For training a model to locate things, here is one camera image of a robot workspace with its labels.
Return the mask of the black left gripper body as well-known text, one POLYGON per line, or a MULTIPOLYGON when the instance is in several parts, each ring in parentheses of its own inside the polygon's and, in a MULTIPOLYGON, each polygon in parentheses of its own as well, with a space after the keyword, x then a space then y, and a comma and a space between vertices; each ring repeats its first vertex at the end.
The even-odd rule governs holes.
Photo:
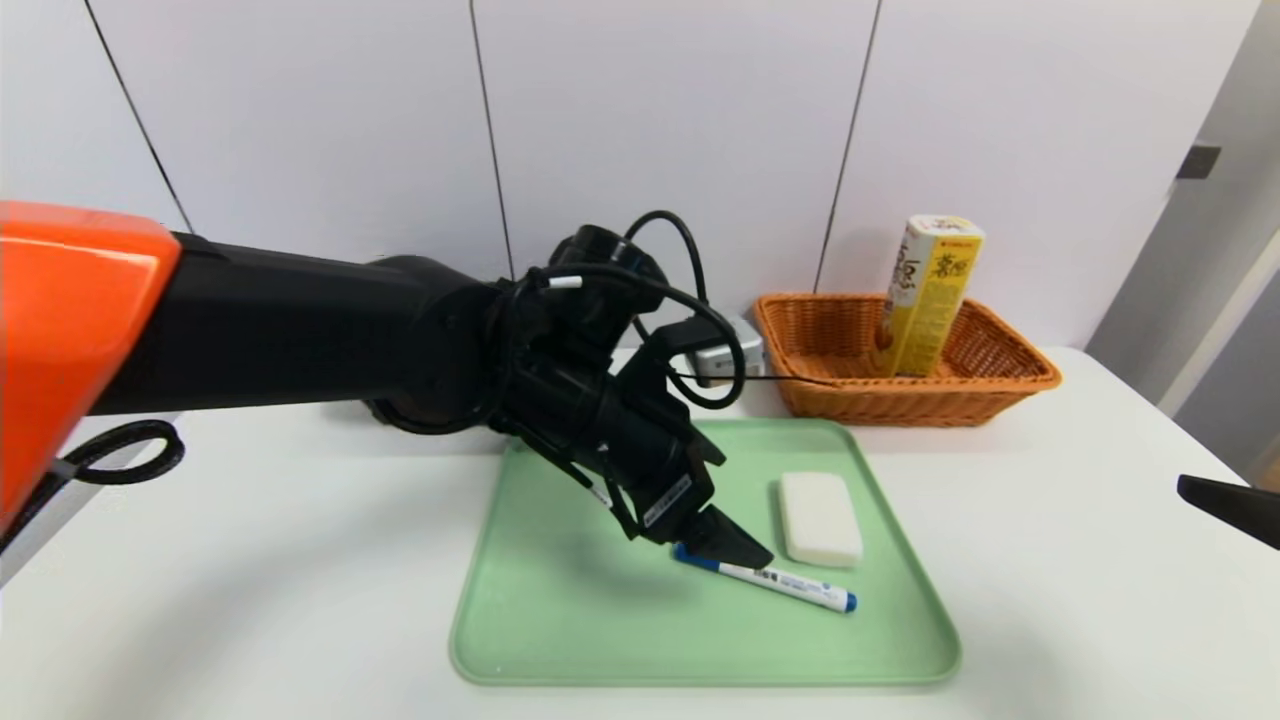
POLYGON ((626 537, 655 544, 682 542, 682 523, 714 493, 707 464, 724 460, 677 398, 648 402, 612 387, 602 391, 570 451, 626 537))

